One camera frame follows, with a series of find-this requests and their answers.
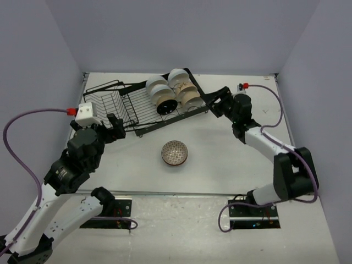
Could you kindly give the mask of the tan bowl white inside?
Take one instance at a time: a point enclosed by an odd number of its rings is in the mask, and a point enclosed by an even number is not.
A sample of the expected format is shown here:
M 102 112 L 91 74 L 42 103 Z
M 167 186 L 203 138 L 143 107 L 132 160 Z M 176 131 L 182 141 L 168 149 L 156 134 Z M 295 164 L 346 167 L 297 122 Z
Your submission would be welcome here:
M 184 111 L 188 111 L 193 107 L 201 107 L 203 105 L 203 100 L 198 92 L 187 92 L 181 99 L 181 105 Z

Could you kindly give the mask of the tan bowl with branch motif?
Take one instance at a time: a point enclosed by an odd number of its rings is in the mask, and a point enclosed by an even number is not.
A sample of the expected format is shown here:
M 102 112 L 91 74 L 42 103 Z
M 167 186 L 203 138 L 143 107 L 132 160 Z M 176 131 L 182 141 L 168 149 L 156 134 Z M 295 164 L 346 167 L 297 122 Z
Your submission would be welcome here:
M 175 89 L 175 94 L 177 100 L 180 102 L 183 96 L 190 91 L 197 92 L 197 87 L 192 82 L 183 82 L 177 85 Z

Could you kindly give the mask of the black glazed tan bowl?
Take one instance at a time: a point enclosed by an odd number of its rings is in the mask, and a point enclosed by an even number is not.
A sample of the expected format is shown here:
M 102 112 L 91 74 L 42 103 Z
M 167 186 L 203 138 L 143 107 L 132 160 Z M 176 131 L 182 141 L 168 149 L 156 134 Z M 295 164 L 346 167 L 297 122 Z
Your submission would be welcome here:
M 157 113 L 167 115 L 176 110 L 178 101 L 171 96 L 161 96 L 156 103 Z

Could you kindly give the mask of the brown lattice patterned bowl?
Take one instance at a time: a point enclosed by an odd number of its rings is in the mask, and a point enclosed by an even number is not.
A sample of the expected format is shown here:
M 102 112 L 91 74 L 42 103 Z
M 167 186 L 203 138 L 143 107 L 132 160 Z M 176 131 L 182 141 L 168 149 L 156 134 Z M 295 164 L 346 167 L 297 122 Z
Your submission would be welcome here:
M 163 145 L 161 149 L 161 157 L 163 161 L 175 164 L 187 160 L 188 148 L 183 142 L 172 140 Z

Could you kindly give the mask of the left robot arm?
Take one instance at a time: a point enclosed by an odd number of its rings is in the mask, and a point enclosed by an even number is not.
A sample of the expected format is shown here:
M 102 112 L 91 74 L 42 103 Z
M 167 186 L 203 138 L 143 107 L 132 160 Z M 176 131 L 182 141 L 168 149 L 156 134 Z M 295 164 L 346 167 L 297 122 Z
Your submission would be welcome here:
M 45 263 L 68 234 L 91 219 L 107 219 L 114 211 L 115 197 L 98 187 L 69 216 L 55 219 L 59 209 L 99 167 L 105 145 L 125 138 L 123 120 L 114 114 L 107 118 L 110 128 L 99 119 L 71 121 L 74 136 L 51 165 L 43 184 L 37 186 L 36 200 L 20 223 L 1 236 L 1 254 L 10 256 L 8 263 Z

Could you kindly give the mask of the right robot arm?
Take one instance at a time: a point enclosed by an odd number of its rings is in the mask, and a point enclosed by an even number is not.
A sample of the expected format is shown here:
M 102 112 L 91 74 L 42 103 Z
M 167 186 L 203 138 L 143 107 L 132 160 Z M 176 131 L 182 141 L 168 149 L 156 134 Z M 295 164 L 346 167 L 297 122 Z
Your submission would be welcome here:
M 319 183 L 311 152 L 305 147 L 287 145 L 264 131 L 265 126 L 252 118 L 251 97 L 245 93 L 249 86 L 239 84 L 235 94 L 226 86 L 212 93 L 200 93 L 217 118 L 225 116 L 231 121 L 233 134 L 238 140 L 273 164 L 273 181 L 247 193 L 247 213 L 258 216 L 265 206 L 290 200 L 302 202 L 301 196 L 307 194 L 313 194 L 310 202 L 315 202 Z

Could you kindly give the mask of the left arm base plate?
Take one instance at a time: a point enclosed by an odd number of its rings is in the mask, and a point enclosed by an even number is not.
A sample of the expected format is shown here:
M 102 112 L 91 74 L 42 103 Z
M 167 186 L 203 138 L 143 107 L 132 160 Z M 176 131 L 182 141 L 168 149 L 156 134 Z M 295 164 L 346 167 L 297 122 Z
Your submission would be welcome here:
M 111 209 L 104 209 L 99 217 L 123 217 L 130 218 L 132 209 L 132 199 L 115 199 Z M 80 226 L 80 229 L 125 229 L 131 230 L 134 223 L 125 220 L 88 220 Z

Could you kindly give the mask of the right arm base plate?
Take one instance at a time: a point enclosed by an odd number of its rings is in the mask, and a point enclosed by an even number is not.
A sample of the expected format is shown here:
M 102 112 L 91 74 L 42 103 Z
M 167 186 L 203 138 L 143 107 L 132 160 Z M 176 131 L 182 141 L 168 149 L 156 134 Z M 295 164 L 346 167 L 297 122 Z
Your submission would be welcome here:
M 228 212 L 229 224 L 232 230 L 281 228 L 276 206 L 263 208 L 230 206 Z

